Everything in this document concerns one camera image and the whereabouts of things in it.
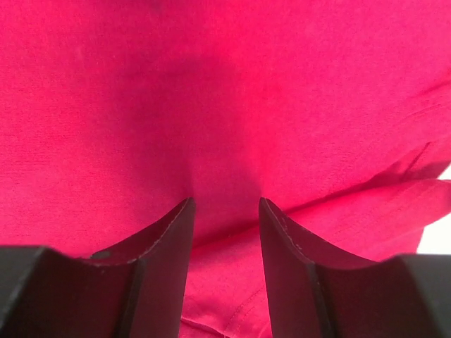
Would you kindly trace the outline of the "magenta t shirt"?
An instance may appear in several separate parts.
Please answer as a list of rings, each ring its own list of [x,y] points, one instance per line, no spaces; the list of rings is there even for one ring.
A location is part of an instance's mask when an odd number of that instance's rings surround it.
[[[182,337],[270,337],[260,198],[344,249],[450,212],[449,1],[2,1],[1,243],[197,205]]]

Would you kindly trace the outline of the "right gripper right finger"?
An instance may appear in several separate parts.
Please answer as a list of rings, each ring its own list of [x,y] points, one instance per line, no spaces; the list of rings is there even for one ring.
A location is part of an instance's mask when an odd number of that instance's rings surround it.
[[[356,256],[259,202],[274,337],[449,337],[450,257]]]

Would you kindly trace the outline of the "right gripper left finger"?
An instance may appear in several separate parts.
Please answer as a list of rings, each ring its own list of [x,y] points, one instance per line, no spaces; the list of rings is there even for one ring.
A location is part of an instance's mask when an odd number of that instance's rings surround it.
[[[45,246],[1,248],[2,337],[177,337],[195,203],[72,258]]]

